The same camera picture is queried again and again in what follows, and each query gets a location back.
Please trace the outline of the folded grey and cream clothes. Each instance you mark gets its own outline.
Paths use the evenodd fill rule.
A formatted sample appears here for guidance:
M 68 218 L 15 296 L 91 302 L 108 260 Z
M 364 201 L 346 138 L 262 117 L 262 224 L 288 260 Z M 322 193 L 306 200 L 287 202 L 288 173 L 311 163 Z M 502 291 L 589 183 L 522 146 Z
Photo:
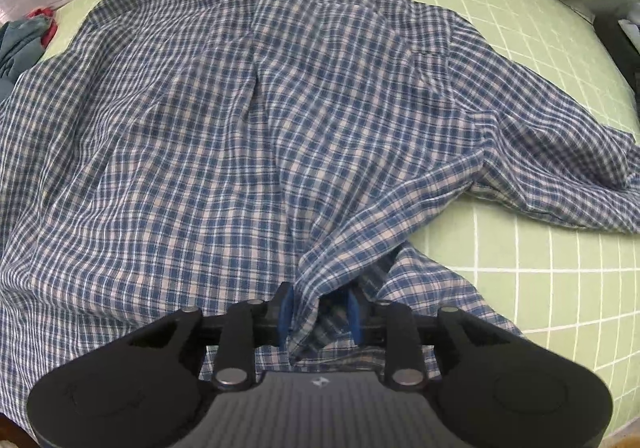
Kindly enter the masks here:
M 593 28 L 618 70 L 634 91 L 639 110 L 639 26 L 615 15 L 597 15 Z

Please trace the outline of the blue denim garment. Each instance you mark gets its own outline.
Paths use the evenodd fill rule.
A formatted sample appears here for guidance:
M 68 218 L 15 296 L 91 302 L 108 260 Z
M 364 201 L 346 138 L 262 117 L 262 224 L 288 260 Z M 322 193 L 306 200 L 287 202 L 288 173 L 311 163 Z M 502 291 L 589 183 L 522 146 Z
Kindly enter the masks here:
M 32 68 L 44 53 L 42 37 L 48 32 L 52 19 L 45 15 L 7 22 L 1 27 L 1 94 L 5 100 L 18 77 Z

